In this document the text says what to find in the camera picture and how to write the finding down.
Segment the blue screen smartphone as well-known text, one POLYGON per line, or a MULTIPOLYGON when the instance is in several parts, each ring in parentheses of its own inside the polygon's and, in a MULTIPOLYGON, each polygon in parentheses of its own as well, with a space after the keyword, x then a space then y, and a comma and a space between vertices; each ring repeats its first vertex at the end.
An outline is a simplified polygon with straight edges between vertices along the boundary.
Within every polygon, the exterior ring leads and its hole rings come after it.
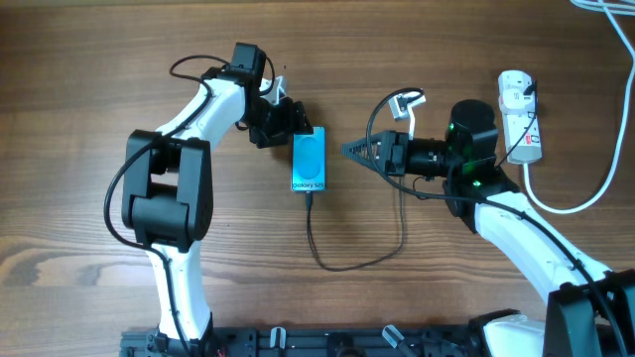
POLYGON ((295 134, 291 190, 325 190, 325 169, 325 129, 314 127, 311 134, 295 134))

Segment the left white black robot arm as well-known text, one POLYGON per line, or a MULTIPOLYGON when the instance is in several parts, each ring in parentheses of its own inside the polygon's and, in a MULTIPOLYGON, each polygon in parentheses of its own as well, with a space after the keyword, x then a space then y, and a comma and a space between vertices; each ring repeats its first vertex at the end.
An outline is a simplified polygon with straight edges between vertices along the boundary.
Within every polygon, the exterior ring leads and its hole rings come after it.
POLYGON ((123 187, 122 222, 135 237, 129 245, 151 260, 161 307, 155 354, 221 352, 202 287, 200 242, 213 212, 211 154, 222 137, 235 127, 265 149, 313 129, 282 77, 264 79, 272 66, 258 46, 236 44, 230 60, 218 59, 194 78, 195 97, 172 121, 129 136, 125 162, 107 189, 123 187))

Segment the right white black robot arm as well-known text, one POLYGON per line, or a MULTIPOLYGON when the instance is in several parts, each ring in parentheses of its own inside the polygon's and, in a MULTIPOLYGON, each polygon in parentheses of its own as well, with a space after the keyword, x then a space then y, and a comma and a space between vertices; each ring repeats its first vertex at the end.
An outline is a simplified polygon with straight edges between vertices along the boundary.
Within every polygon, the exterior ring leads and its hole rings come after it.
POLYGON ((401 192, 427 198, 398 181, 405 175, 440 178, 450 213, 497 247, 547 305, 543 321, 515 309, 469 323, 478 356, 631 356, 634 353, 634 273, 616 273, 576 248, 542 218, 496 167, 498 130, 492 107, 466 99, 450 110, 441 140, 366 129, 345 143, 347 158, 376 172, 401 192))

